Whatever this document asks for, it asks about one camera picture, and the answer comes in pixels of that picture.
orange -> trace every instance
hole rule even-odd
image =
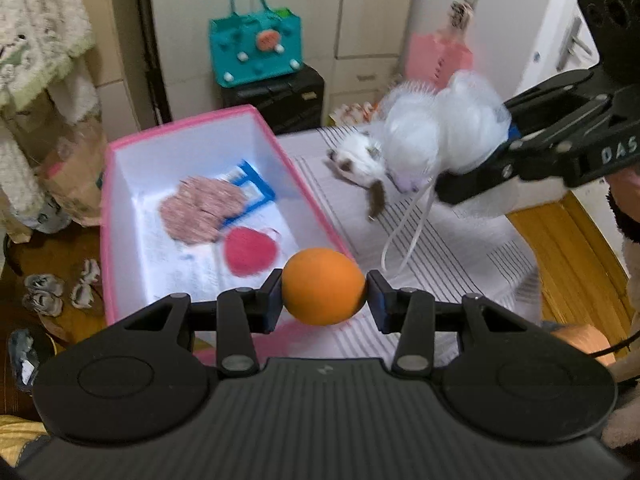
[[[294,254],[282,270],[284,306],[309,325],[343,322],[362,308],[366,280],[344,254],[312,248]]]

black suitcase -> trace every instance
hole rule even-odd
[[[324,79],[304,65],[298,72],[222,89],[223,107],[253,105],[276,135],[319,128]]]

white cord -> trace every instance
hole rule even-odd
[[[394,239],[399,235],[400,231],[404,227],[404,224],[406,224],[406,222],[408,221],[409,216],[411,215],[411,212],[414,210],[417,203],[420,202],[420,199],[427,192],[429,193],[429,196],[427,198],[424,211],[420,216],[420,221],[418,222],[418,227],[415,230],[414,238],[412,238],[411,244],[409,245],[409,250],[407,251],[404,258],[402,259],[402,262],[400,263],[400,267],[398,268],[398,272],[396,272],[393,276],[391,276],[391,278],[396,277],[398,274],[400,274],[404,270],[407,262],[409,261],[409,258],[411,257],[411,254],[414,252],[415,246],[418,243],[418,238],[420,238],[420,234],[422,233],[422,228],[424,227],[424,223],[427,220],[429,211],[431,210],[431,207],[433,206],[433,202],[436,198],[435,189],[434,189],[434,180],[432,180],[430,183],[424,186],[420,190],[420,192],[414,197],[413,201],[409,204],[409,207],[404,212],[404,215],[402,216],[402,219],[398,224],[398,227],[396,227],[392,231],[392,233],[389,235],[389,238],[386,240],[385,247],[382,249],[382,258],[380,260],[380,266],[382,267],[382,272],[384,272],[385,274],[388,274],[388,270],[386,268],[386,253],[388,252],[389,247],[391,247],[391,244],[393,243]]]

pink box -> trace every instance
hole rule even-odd
[[[230,275],[220,258],[222,241],[188,248],[168,237],[158,215],[158,203],[182,179],[220,176],[242,160],[276,193],[275,202],[239,221],[279,232],[275,267],[309,247],[350,256],[255,108],[227,108],[177,121],[108,147],[100,238],[108,324],[172,292],[205,301],[236,286],[262,284],[269,271],[248,278]]]

pink bag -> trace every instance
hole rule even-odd
[[[429,82],[442,90],[455,72],[473,68],[474,55],[465,45],[465,33],[477,2],[454,2],[446,30],[412,35],[404,64],[407,79]]]

